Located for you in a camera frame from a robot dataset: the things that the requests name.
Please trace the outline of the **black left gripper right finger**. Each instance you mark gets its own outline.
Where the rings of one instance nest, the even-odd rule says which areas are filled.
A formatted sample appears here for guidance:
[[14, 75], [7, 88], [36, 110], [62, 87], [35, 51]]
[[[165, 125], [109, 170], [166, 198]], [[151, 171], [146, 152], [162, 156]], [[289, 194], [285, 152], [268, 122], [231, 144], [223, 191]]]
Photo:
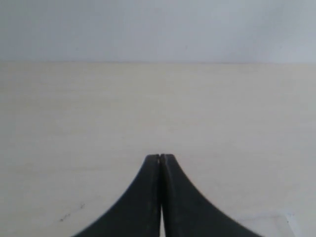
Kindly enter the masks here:
[[256, 237], [206, 199], [173, 154], [160, 156], [160, 195], [167, 237]]

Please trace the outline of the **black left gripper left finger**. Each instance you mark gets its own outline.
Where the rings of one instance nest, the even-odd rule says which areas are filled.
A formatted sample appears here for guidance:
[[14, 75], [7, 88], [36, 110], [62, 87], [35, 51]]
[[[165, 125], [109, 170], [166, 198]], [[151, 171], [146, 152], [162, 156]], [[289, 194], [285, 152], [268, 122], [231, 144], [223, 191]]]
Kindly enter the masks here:
[[148, 155], [117, 202], [77, 237], [159, 237], [160, 155]]

